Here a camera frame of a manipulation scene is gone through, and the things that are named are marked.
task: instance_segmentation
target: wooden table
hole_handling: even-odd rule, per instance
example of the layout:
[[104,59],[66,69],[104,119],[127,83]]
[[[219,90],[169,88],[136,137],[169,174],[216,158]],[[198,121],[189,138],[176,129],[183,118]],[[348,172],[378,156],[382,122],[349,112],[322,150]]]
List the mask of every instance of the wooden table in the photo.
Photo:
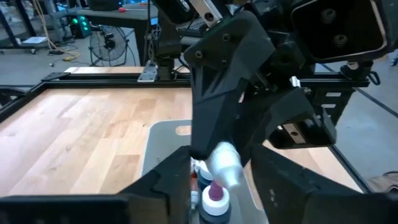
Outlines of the wooden table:
[[[0,195],[116,193],[140,177],[150,127],[190,119],[191,103],[188,88],[46,90],[0,123]],[[360,191],[328,148],[276,151]]]

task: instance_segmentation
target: gray floor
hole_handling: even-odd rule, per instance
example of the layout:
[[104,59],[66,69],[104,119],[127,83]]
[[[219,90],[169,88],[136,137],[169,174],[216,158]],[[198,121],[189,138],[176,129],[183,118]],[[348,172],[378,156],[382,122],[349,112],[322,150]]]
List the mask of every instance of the gray floor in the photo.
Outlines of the gray floor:
[[[139,63],[134,33],[129,36],[130,46]],[[40,50],[36,55],[22,50],[8,50],[0,55],[0,85],[36,84],[41,78],[51,72],[62,72],[69,67],[87,66],[90,63],[88,44],[90,38],[77,40],[81,56],[79,63],[59,61],[54,67],[50,63],[66,57],[47,56],[46,50]],[[381,77],[382,84],[364,88],[375,99],[384,103],[394,111],[398,111],[398,67],[390,67],[390,54],[376,61],[374,70]],[[332,69],[339,70],[344,63],[329,64]],[[127,66],[134,65],[130,53],[127,55]],[[327,72],[318,66],[319,72]],[[354,93],[349,105],[343,113],[338,125],[338,143],[336,144],[347,159],[354,165],[364,178],[370,178],[391,170],[398,170],[398,118],[394,117],[362,94]]]

